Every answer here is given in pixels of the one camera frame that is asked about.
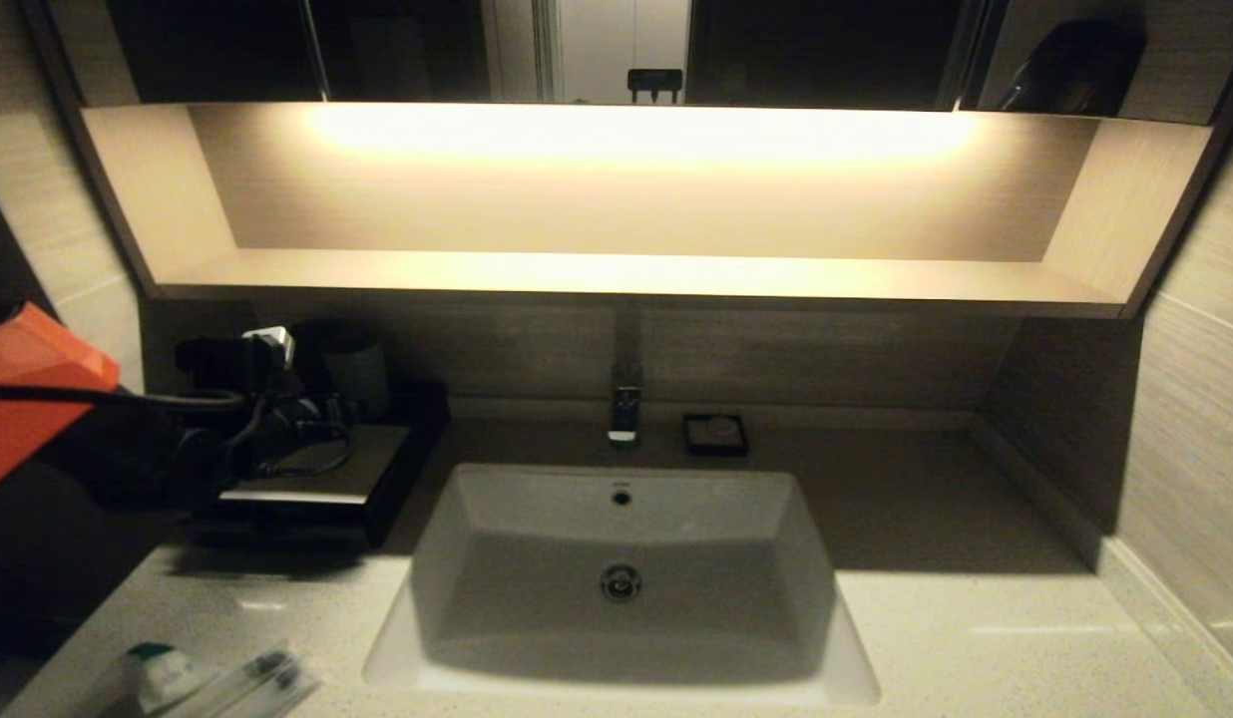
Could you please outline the black storage box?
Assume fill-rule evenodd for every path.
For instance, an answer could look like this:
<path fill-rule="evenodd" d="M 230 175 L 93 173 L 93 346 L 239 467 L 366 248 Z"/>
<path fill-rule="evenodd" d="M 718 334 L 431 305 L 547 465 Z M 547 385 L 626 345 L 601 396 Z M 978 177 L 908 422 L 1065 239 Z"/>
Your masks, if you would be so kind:
<path fill-rule="evenodd" d="M 189 542 L 210 548 L 353 553 L 371 551 L 383 545 L 407 497 L 420 481 L 422 468 L 451 418 L 448 390 L 439 382 L 407 382 L 395 391 L 392 400 L 393 408 L 379 423 L 358 424 L 411 429 L 363 508 L 261 502 L 228 505 L 216 500 L 187 519 L 185 532 Z M 346 444 L 334 442 L 309 447 L 280 464 L 277 477 L 333 472 L 349 459 L 349 447 L 351 432 Z"/>

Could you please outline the black cup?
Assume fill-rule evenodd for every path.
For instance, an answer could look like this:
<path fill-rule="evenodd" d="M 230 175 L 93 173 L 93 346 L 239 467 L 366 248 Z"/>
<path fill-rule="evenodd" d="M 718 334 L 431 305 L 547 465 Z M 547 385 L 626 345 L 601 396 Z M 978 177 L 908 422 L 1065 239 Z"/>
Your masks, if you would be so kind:
<path fill-rule="evenodd" d="M 293 373 L 305 389 L 334 392 L 342 389 L 326 364 L 324 350 L 358 345 L 365 336 L 361 327 L 335 318 L 307 318 L 291 326 L 293 336 Z"/>

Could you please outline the black wall hair dryer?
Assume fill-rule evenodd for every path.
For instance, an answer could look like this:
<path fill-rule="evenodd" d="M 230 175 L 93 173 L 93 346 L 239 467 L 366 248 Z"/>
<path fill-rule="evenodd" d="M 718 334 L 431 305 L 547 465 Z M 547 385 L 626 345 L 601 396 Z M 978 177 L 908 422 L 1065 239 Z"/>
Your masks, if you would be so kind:
<path fill-rule="evenodd" d="M 994 109 L 1117 117 L 1145 51 L 1145 32 L 1107 19 L 1058 23 L 1018 64 Z"/>

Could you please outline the black soap dish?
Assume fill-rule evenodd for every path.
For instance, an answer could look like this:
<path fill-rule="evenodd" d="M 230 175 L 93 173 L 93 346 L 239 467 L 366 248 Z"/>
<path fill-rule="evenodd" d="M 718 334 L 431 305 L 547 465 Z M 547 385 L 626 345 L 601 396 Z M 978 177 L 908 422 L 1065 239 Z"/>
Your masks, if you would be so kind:
<path fill-rule="evenodd" d="M 745 432 L 743 418 L 740 415 L 725 415 L 725 417 L 731 417 L 739 423 L 741 433 L 739 440 L 732 442 L 732 444 L 716 444 L 716 442 L 709 440 L 707 432 L 704 432 L 704 423 L 711 417 L 713 415 L 684 415 L 683 438 L 686 450 L 693 456 L 747 456 L 748 438 L 747 432 Z"/>

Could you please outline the chrome faucet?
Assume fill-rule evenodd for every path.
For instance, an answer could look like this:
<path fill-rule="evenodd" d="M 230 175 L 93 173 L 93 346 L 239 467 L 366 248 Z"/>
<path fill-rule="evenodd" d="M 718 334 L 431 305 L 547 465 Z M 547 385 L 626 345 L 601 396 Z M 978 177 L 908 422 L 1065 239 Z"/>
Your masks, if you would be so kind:
<path fill-rule="evenodd" d="M 614 315 L 612 363 L 612 422 L 609 445 L 630 450 L 639 442 L 642 408 L 642 313 L 636 306 L 621 306 Z"/>

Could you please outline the grey metal plate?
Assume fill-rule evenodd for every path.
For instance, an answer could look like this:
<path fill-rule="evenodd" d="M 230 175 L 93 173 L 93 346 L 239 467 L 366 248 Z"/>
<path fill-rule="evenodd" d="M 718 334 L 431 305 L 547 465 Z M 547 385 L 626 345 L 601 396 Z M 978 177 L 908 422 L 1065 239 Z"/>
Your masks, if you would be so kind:
<path fill-rule="evenodd" d="M 351 429 L 349 459 L 333 472 L 307 477 L 270 477 L 243 482 L 219 495 L 228 505 L 334 505 L 363 508 L 411 429 L 398 426 L 358 426 Z"/>

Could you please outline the white ceramic sink basin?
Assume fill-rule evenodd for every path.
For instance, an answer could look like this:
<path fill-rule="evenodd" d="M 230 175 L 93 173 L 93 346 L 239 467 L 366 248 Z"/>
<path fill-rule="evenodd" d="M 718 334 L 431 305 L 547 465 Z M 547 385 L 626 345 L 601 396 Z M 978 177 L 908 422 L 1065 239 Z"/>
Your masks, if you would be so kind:
<path fill-rule="evenodd" d="M 605 600 L 613 564 L 642 575 Z M 873 706 L 882 685 L 788 472 L 453 470 L 363 671 L 416 691 Z"/>

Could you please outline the lit wooden shelf niche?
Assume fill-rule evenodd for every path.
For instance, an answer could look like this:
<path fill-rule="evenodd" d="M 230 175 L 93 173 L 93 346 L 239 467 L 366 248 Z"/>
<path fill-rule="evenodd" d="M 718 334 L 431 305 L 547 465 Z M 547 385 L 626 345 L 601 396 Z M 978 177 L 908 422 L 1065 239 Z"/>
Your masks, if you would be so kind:
<path fill-rule="evenodd" d="M 1124 118 L 533 104 L 86 109 L 143 286 L 1127 318 L 1223 136 Z"/>

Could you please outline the mirror cabinet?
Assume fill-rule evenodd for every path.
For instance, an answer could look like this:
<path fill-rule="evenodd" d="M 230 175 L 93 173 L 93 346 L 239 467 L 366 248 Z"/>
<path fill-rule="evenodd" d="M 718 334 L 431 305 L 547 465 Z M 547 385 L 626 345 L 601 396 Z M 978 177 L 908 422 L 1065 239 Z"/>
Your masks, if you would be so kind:
<path fill-rule="evenodd" d="M 1145 32 L 1117 117 L 1205 126 L 1233 0 L 23 0 L 88 109 L 203 102 L 630 104 L 995 111 L 1067 20 Z"/>

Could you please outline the white sachet green cap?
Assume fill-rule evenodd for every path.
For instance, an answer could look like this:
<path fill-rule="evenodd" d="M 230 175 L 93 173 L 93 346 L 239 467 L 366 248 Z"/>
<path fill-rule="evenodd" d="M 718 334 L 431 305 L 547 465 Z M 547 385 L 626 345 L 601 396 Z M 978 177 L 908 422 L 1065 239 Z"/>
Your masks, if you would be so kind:
<path fill-rule="evenodd" d="M 139 642 L 112 660 L 91 718 L 158 718 L 219 679 L 215 662 L 165 642 Z"/>

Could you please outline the small black device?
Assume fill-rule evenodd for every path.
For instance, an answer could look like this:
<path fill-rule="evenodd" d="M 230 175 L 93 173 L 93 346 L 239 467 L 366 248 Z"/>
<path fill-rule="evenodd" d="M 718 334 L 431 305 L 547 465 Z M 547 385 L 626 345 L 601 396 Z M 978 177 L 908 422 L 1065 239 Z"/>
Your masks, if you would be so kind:
<path fill-rule="evenodd" d="M 662 94 L 668 94 L 668 104 L 677 105 L 683 91 L 686 74 L 681 69 L 631 68 L 626 73 L 630 102 L 636 105 L 642 95 L 649 104 L 657 105 Z"/>

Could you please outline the grey plastic cup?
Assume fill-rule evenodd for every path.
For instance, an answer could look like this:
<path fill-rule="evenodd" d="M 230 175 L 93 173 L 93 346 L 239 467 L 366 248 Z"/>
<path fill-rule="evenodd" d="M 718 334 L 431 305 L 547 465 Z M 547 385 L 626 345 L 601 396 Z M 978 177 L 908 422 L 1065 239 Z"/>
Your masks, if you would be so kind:
<path fill-rule="evenodd" d="M 369 333 L 342 333 L 321 344 L 332 386 L 358 405 L 363 419 L 388 413 L 390 390 L 383 347 Z"/>

